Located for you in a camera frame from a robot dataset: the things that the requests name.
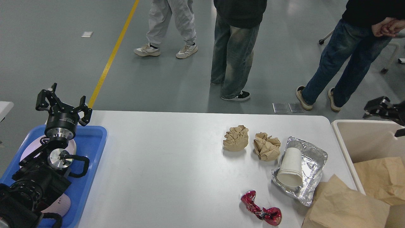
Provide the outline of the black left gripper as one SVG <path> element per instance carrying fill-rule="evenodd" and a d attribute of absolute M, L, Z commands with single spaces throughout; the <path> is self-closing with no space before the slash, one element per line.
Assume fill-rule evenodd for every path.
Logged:
<path fill-rule="evenodd" d="M 49 113 L 45 127 L 45 135 L 48 138 L 58 136 L 71 140 L 76 136 L 77 123 L 86 126 L 90 122 L 93 110 L 85 103 L 86 96 L 82 96 L 78 107 L 64 113 L 64 105 L 55 94 L 56 87 L 57 83 L 53 83 L 51 89 L 42 89 L 39 92 L 36 110 Z"/>

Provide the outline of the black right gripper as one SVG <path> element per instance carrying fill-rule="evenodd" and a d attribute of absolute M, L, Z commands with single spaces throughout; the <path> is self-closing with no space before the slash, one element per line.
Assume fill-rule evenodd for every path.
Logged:
<path fill-rule="evenodd" d="M 364 112 L 363 119 L 375 116 L 405 126 L 405 101 L 392 104 L 388 97 L 381 96 L 368 101 L 364 107 Z M 405 128 L 399 129 L 395 133 L 395 137 L 402 136 L 405 136 Z"/>

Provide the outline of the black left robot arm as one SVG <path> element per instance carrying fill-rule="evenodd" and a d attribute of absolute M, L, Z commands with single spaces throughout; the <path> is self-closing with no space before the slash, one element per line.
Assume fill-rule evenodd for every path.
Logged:
<path fill-rule="evenodd" d="M 69 176 L 87 174 L 89 158 L 70 154 L 66 148 L 76 136 L 77 125 L 89 123 L 92 109 L 86 105 L 85 96 L 77 107 L 63 103 L 55 94 L 56 87 L 54 83 L 37 97 L 36 110 L 49 113 L 40 146 L 19 162 L 12 185 L 1 184 L 2 228 L 36 228 L 42 219 L 53 219 L 53 227 L 60 228 L 63 219 L 59 213 L 42 211 L 68 189 Z"/>

